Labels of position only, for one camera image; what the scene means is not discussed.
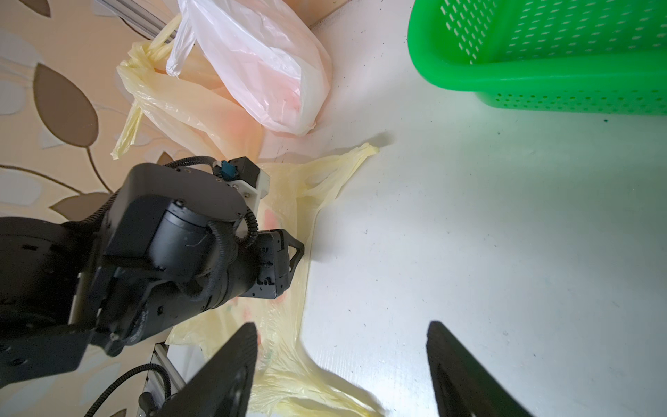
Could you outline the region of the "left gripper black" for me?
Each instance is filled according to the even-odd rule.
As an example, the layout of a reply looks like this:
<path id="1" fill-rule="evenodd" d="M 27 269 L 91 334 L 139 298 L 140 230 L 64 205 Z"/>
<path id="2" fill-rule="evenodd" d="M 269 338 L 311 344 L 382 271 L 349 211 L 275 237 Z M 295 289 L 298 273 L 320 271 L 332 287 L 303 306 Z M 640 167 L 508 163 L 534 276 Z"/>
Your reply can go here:
<path id="1" fill-rule="evenodd" d="M 265 230 L 251 246 L 251 254 L 256 274 L 241 297 L 274 300 L 290 288 L 305 246 L 285 229 Z"/>

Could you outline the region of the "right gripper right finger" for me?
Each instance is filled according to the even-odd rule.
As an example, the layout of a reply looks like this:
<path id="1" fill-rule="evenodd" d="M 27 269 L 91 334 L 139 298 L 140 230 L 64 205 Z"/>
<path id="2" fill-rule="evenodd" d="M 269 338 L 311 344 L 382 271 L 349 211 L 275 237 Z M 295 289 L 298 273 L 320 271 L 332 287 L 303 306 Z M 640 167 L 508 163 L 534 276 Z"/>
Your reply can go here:
<path id="1" fill-rule="evenodd" d="M 532 415 L 439 321 L 427 330 L 427 359 L 439 415 Z"/>

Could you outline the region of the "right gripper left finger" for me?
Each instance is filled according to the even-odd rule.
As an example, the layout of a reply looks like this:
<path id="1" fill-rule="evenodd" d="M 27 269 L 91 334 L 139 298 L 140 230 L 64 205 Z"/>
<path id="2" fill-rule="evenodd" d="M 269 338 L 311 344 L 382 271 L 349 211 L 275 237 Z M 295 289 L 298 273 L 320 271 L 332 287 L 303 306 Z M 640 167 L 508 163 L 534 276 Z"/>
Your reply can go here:
<path id="1" fill-rule="evenodd" d="M 246 415 L 257 356 L 256 326 L 248 322 L 157 414 L 173 417 Z"/>

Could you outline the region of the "yellow plastic bag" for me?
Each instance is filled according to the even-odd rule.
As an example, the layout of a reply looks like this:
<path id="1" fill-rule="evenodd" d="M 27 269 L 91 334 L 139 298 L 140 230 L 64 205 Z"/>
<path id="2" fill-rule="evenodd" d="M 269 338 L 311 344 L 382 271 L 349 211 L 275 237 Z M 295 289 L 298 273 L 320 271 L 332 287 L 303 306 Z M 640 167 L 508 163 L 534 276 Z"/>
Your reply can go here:
<path id="1" fill-rule="evenodd" d="M 262 229 L 286 229 L 305 246 L 290 288 L 274 300 L 236 298 L 173 328 L 171 346 L 199 347 L 210 359 L 236 330 L 253 322 L 258 359 L 248 410 L 275 416 L 382 416 L 368 391 L 319 367 L 302 340 L 311 244 L 317 215 L 332 203 L 359 167 L 378 153 L 362 144 L 342 155 L 307 163 L 264 163 L 270 191 L 257 215 Z"/>
<path id="2" fill-rule="evenodd" d="M 133 103 L 112 158 L 119 159 L 137 143 L 146 118 L 194 155 L 246 156 L 256 162 L 262 148 L 262 125 L 234 100 L 201 52 L 190 52 L 179 77 L 167 74 L 174 48 L 171 36 L 181 21 L 177 15 L 154 40 L 134 43 L 129 57 L 116 67 Z"/>

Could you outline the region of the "white plastic bag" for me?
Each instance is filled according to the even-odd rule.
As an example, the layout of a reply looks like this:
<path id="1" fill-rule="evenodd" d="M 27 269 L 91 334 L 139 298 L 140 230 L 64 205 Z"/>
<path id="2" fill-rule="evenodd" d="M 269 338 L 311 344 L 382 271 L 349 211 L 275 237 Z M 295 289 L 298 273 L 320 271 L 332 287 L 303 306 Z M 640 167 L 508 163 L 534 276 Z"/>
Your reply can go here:
<path id="1" fill-rule="evenodd" d="M 180 76 L 199 46 L 228 92 L 265 128 L 304 136 L 331 90 L 332 63 L 283 1 L 180 1 L 182 20 L 166 64 Z"/>

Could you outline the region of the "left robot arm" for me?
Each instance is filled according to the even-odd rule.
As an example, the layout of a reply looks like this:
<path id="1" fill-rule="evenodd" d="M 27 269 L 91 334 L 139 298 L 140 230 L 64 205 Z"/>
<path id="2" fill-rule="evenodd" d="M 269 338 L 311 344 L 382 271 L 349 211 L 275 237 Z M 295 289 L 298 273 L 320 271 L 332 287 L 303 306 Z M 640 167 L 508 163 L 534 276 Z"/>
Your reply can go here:
<path id="1" fill-rule="evenodd" d="M 305 253 L 256 212 L 267 175 L 246 157 L 135 166 L 80 221 L 1 221 L 1 383 L 75 371 L 238 297 L 275 299 Z"/>

